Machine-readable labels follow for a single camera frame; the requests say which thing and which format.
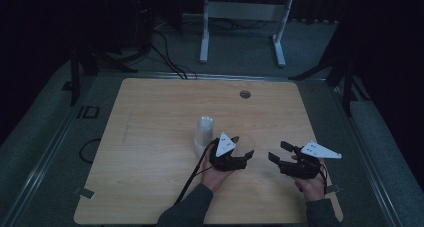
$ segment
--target metal stand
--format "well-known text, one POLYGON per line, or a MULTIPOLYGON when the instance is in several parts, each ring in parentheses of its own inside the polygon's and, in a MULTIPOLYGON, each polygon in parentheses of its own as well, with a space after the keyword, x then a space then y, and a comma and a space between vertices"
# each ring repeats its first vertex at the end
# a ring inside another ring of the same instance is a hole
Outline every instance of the metal stand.
POLYGON ((293 0, 287 0, 285 5, 268 5, 204 0, 203 37, 200 49, 200 62, 206 63, 208 61, 209 18, 250 19, 280 22, 278 33, 273 35, 272 40, 278 66, 286 66, 286 60, 281 47, 281 39, 284 28, 286 27, 292 2, 293 0))
POLYGON ((98 50, 91 44, 85 42, 82 37, 75 34, 75 43, 71 50, 71 91, 72 98, 70 106, 74 106, 80 96, 80 78, 79 67, 80 64, 87 75, 97 75, 99 68, 93 55, 108 62, 118 70, 125 73, 137 73, 135 69, 131 69, 121 62, 113 59, 108 54, 98 50))
POLYGON ((327 84, 331 87, 336 87, 344 76, 344 87, 343 87, 343 108, 346 111, 346 114, 351 117, 352 113, 350 111, 350 101, 352 99, 352 87, 356 87, 358 93, 365 100, 370 100, 358 86, 358 84, 353 79, 353 68, 354 62, 349 56, 336 56, 328 60, 327 62, 320 63, 319 65, 309 69, 299 75, 289 77, 289 80, 304 80, 313 74, 318 73, 321 70, 324 70, 327 67, 333 67, 330 74, 325 80, 327 84))

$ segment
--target tape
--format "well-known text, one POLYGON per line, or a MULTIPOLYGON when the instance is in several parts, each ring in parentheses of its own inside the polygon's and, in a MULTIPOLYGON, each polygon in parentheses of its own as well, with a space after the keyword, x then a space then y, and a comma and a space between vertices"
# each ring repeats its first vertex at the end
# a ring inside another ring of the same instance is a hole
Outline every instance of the tape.
POLYGON ((327 194, 332 193, 332 192, 339 193, 342 190, 343 189, 340 188, 340 186, 333 184, 333 185, 330 185, 330 186, 327 187, 327 194))
POLYGON ((93 199, 94 198, 94 195, 96 194, 96 193, 94 193, 91 190, 88 190, 88 189, 85 189, 85 188, 81 188, 81 187, 75 188, 75 190, 72 191, 72 193, 74 193, 75 195, 79 195, 79 196, 85 197, 87 199, 93 199))

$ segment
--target gray carpet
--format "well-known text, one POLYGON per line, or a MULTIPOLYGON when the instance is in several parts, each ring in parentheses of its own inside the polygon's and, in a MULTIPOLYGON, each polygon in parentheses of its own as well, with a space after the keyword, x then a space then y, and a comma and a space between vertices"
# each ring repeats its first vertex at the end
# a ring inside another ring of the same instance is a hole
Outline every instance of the gray carpet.
MULTIPOLYGON (((187 66, 199 78, 286 81, 286 77, 318 63, 335 29, 334 25, 325 23, 288 24, 283 37, 287 67, 279 68, 269 39, 275 24, 237 32, 212 30, 209 61, 200 64, 202 26, 193 19, 189 22, 184 36, 166 26, 158 30, 167 38, 172 61, 187 66)), ((162 37, 155 35, 153 43, 164 51, 162 37)), ((154 52, 149 58, 159 59, 154 52)), ((69 64, 58 70, 0 149, 0 213, 3 220, 37 160, 55 139, 58 147, 51 157, 51 165, 42 176, 43 181, 32 201, 27 202, 27 208, 14 223, 15 226, 77 226, 73 213, 79 197, 72 191, 84 185, 90 170, 90 165, 79 158, 78 152, 86 141, 101 138, 122 79, 177 78, 175 74, 166 74, 170 72, 167 66, 149 58, 131 65, 140 70, 138 74, 123 74, 103 65, 98 77, 83 77, 87 91, 73 108, 68 107, 70 94, 61 90, 64 81, 69 80, 69 64), (77 118, 82 105, 100 107, 99 117, 77 118), (70 124, 61 129, 67 118, 70 124), (62 138, 57 137, 58 130, 63 130, 62 138)), ((424 226, 420 215, 424 203, 422 190, 414 182, 378 111, 372 102, 360 100, 352 102, 353 118, 346 117, 338 93, 316 80, 324 79, 327 73, 325 70, 313 76, 315 80, 297 84, 317 140, 343 153, 342 160, 328 160, 327 164, 333 183, 343 188, 338 198, 344 225, 424 226)), ((94 156, 96 147, 96 144, 90 145, 92 152, 87 154, 94 156)))

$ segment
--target white marker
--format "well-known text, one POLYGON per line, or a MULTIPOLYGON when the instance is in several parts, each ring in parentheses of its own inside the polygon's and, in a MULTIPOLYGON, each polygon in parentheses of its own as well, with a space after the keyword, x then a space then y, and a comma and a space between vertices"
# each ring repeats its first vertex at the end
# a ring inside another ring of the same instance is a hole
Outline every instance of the white marker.
POLYGON ((219 157, 231 150, 233 150, 234 148, 236 148, 237 145, 234 144, 233 141, 231 141, 231 138, 227 136, 227 134, 225 134, 225 132, 222 132, 221 134, 221 138, 219 139, 219 144, 218 144, 218 148, 216 150, 216 157, 219 157))
POLYGON ((313 142, 312 140, 302 148, 301 152, 316 158, 331 158, 331 159, 342 158, 342 154, 329 150, 325 148, 324 146, 313 142))

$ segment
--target white metal frame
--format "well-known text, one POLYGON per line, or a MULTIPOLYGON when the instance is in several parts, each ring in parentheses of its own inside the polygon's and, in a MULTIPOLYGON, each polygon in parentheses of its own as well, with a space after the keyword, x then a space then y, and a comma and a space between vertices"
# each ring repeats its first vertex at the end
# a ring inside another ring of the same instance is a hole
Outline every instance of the white metal frame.
POLYGON ((251 4, 236 2, 216 2, 204 0, 203 7, 203 37, 200 49, 200 62, 208 61, 209 50, 209 18, 250 19, 264 21, 279 21, 280 27, 272 36, 278 66, 286 66, 281 39, 293 0, 287 0, 284 5, 251 4))

